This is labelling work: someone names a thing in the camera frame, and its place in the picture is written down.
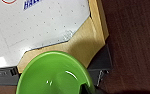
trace white surface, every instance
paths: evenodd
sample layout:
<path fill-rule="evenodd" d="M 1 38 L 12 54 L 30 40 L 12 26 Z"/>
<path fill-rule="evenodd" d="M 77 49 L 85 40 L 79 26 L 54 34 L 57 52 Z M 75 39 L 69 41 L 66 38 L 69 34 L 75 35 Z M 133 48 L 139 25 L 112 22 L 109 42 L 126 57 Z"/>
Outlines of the white surface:
<path fill-rule="evenodd" d="M 41 0 L 26 10 L 24 3 L 0 0 L 0 68 L 16 66 L 28 50 L 68 41 L 90 14 L 87 0 Z"/>

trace green bowl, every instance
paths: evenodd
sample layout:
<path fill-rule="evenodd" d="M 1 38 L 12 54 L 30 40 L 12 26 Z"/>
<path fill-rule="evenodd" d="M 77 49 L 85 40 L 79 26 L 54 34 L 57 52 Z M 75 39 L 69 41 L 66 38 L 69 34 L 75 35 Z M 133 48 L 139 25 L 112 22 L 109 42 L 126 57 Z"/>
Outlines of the green bowl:
<path fill-rule="evenodd" d="M 49 51 L 26 66 L 16 94 L 79 94 L 82 84 L 95 93 L 91 78 L 79 61 L 67 53 Z"/>

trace beige wooden panel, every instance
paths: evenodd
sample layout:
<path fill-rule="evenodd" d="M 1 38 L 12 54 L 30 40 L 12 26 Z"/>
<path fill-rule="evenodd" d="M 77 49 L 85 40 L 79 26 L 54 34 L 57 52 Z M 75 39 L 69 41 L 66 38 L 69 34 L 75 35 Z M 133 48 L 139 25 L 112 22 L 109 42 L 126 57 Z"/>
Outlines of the beige wooden panel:
<path fill-rule="evenodd" d="M 74 56 L 85 67 L 87 67 L 94 55 L 105 45 L 103 32 L 96 31 L 92 19 L 89 17 L 75 35 L 66 43 L 44 47 L 26 52 L 18 67 L 22 73 L 26 65 L 37 55 L 46 51 L 63 51 Z"/>
<path fill-rule="evenodd" d="M 98 32 L 103 32 L 104 39 L 109 36 L 105 14 L 101 0 L 89 0 L 89 6 L 91 11 L 91 17 L 94 22 L 94 26 Z"/>

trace table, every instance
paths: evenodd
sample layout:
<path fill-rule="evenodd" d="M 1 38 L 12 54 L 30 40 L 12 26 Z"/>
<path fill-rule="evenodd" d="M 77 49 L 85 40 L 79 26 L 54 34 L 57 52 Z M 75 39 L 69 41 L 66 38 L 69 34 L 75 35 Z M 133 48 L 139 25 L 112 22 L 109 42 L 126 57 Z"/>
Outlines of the table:
<path fill-rule="evenodd" d="M 88 67 L 109 36 L 101 0 L 89 0 L 89 6 L 91 16 L 68 42 L 26 52 L 17 66 L 19 73 L 22 73 L 26 65 L 37 55 L 54 50 L 67 52 Z"/>

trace wooden edge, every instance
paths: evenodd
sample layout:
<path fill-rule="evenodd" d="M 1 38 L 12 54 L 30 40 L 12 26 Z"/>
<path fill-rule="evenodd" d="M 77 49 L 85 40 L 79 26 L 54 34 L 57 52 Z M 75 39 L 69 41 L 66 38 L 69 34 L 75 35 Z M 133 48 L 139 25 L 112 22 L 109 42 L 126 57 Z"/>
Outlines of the wooden edge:
<path fill-rule="evenodd" d="M 97 31 L 103 32 L 104 39 L 109 36 L 101 0 L 89 0 L 91 17 Z"/>

